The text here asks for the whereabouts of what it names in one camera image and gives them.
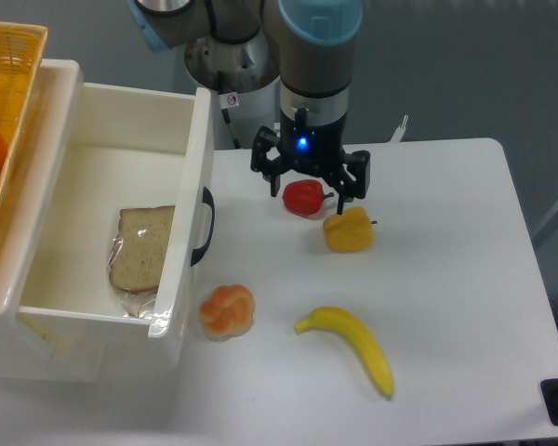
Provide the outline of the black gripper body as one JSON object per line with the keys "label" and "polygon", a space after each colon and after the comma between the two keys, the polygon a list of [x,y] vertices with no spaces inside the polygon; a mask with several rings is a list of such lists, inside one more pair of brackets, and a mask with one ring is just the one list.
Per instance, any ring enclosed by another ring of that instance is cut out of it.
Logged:
{"label": "black gripper body", "polygon": [[288,170],[321,171],[335,165],[343,152],[343,132],[347,114],[325,125],[297,126],[294,119],[280,112],[278,150]]}

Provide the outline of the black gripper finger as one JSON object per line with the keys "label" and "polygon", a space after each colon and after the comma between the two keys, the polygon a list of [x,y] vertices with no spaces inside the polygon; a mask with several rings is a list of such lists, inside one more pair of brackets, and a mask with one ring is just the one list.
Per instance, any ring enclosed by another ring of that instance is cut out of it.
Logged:
{"label": "black gripper finger", "polygon": [[337,214],[341,215],[345,203],[366,197],[370,184],[370,152],[347,153],[341,149],[326,165],[325,182],[338,195]]}
{"label": "black gripper finger", "polygon": [[281,187],[281,175],[293,169],[293,157],[284,149],[277,132],[262,125],[252,143],[250,169],[270,184],[270,194],[276,197]]}

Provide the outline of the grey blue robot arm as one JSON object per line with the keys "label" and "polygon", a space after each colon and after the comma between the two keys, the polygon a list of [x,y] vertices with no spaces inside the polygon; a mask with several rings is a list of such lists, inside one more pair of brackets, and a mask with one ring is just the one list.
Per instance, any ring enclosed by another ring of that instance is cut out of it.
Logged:
{"label": "grey blue robot arm", "polygon": [[280,189],[293,170],[321,178],[337,211],[364,199],[370,155],[343,148],[360,1],[130,1],[153,51],[183,47],[192,79],[218,95],[280,85],[280,129],[261,126],[250,168]]}

